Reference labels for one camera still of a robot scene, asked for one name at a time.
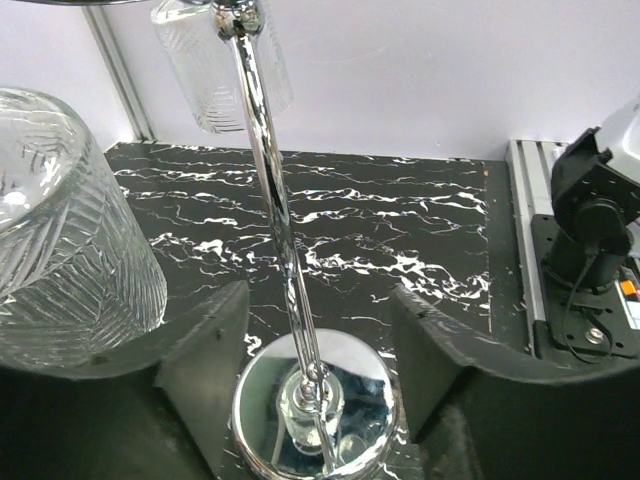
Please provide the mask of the chrome wine glass rack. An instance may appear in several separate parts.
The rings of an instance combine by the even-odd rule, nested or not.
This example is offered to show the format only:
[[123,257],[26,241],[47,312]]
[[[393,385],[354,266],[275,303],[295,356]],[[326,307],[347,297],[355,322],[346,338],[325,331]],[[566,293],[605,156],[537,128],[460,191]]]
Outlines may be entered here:
[[228,420],[234,440],[261,479],[371,479],[397,428],[394,382],[365,342],[314,326],[256,51],[261,1],[209,2],[214,29],[230,44],[235,61],[243,130],[251,142],[291,328],[238,370]]

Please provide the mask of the ribbed goblet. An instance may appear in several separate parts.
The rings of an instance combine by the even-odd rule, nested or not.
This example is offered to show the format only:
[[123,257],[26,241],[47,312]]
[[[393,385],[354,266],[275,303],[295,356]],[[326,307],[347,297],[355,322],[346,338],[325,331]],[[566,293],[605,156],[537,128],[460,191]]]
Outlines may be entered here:
[[[293,92],[268,1],[259,3],[263,28],[257,37],[263,86],[273,115],[292,103]],[[231,46],[214,29],[209,1],[161,1],[150,13],[197,125],[209,133],[245,128]]]
[[1,363],[74,367],[161,326],[167,282],[104,153],[51,95],[1,91]]

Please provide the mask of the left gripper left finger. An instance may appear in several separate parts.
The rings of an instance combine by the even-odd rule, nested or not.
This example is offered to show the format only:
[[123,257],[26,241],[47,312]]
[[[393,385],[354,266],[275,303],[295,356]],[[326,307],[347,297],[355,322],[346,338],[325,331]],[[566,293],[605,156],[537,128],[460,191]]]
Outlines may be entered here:
[[248,320],[236,281],[75,369],[3,368],[2,477],[218,477]]

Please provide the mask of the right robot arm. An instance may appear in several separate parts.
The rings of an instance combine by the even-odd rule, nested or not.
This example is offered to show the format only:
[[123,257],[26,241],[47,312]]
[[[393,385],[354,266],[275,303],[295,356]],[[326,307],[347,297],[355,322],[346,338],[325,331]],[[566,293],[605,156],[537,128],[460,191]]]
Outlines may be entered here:
[[555,161],[551,206],[559,231],[546,270],[569,289],[601,294],[634,244],[639,219],[639,99],[586,129]]

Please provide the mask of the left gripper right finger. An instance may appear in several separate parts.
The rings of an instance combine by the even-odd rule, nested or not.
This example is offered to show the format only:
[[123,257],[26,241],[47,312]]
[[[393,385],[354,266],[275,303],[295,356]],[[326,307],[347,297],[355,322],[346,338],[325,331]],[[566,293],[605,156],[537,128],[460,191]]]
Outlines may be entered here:
[[639,365],[519,352],[403,286],[390,294],[410,439],[431,479],[635,479]]

